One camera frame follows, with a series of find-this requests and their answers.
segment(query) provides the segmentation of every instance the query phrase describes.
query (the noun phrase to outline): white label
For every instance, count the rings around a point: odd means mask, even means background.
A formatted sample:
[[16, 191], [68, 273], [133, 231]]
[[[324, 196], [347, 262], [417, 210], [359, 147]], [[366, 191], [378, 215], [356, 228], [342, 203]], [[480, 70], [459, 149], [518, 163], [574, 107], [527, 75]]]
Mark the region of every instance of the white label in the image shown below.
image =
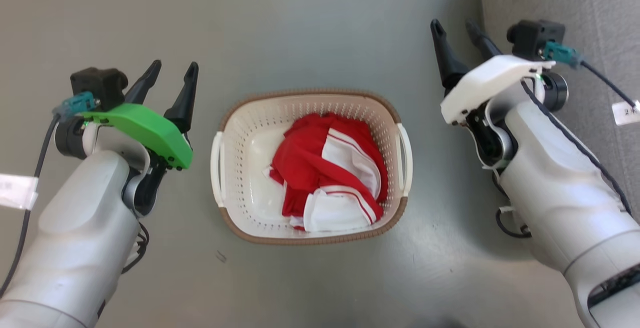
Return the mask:
[[0, 174], [0, 205], [31, 210], [38, 193], [38, 178]]
[[611, 105], [611, 109], [613, 109], [613, 117], [617, 125], [626, 125], [640, 121], [640, 112], [629, 106], [626, 102], [615, 103]]

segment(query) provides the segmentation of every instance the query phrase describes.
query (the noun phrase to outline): gray fabric surface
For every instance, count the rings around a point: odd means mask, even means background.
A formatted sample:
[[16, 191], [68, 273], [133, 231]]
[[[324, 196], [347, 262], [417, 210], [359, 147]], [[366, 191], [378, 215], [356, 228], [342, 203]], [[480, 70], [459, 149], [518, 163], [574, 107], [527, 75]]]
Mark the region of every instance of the gray fabric surface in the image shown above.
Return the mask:
[[[631, 99], [640, 98], [640, 0], [482, 0], [487, 33], [510, 52], [506, 31], [519, 20], [566, 25], [564, 44], [578, 49]], [[582, 69], [555, 69], [569, 84], [569, 101], [558, 117], [596, 154], [640, 216], [640, 123], [615, 125], [611, 104], [621, 102]]]

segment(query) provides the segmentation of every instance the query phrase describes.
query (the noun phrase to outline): gray floor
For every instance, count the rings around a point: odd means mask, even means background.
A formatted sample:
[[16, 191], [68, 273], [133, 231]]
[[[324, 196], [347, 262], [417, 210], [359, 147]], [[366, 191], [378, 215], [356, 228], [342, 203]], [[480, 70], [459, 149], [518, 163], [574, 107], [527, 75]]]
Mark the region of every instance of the gray floor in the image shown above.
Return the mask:
[[[6, 173], [32, 173], [71, 73], [117, 67], [133, 81], [162, 59], [146, 104], [164, 111], [190, 61], [200, 65], [193, 167], [165, 178], [144, 220], [149, 252], [121, 278], [99, 326], [581, 326], [562, 276], [498, 230], [493, 214], [505, 202], [471, 138], [439, 113], [429, 22], [440, 18], [473, 62], [464, 18], [480, 17], [479, 0], [0, 0], [0, 16]], [[311, 86], [369, 89], [398, 108], [414, 151], [406, 213], [365, 241], [246, 243], [211, 193], [218, 122], [248, 93]], [[77, 165], [50, 151], [36, 212]], [[0, 214], [3, 276], [22, 215]]]

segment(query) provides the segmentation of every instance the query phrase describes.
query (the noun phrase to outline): red and white garment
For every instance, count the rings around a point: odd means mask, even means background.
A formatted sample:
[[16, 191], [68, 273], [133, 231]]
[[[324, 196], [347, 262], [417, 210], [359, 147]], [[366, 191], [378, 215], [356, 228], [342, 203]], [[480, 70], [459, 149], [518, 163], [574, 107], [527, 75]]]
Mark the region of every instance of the red and white garment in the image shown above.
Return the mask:
[[366, 123], [310, 114], [284, 136], [267, 173], [285, 189], [282, 214], [291, 225], [346, 230], [382, 217], [387, 168]]

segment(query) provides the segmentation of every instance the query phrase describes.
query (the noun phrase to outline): laundry basket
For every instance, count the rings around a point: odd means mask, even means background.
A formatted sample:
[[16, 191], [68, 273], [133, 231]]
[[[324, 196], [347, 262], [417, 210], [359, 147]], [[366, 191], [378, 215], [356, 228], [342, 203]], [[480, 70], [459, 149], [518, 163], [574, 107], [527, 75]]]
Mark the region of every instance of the laundry basket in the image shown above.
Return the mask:
[[[388, 171], [388, 198], [376, 223], [338, 232], [304, 232], [282, 216], [283, 188], [263, 175], [293, 122], [311, 113], [365, 121]], [[222, 218], [242, 239], [263, 244], [327, 244], [378, 236], [400, 219], [411, 189], [413, 157], [396, 110], [364, 91], [307, 89], [250, 97], [222, 118], [211, 147], [211, 184]]]

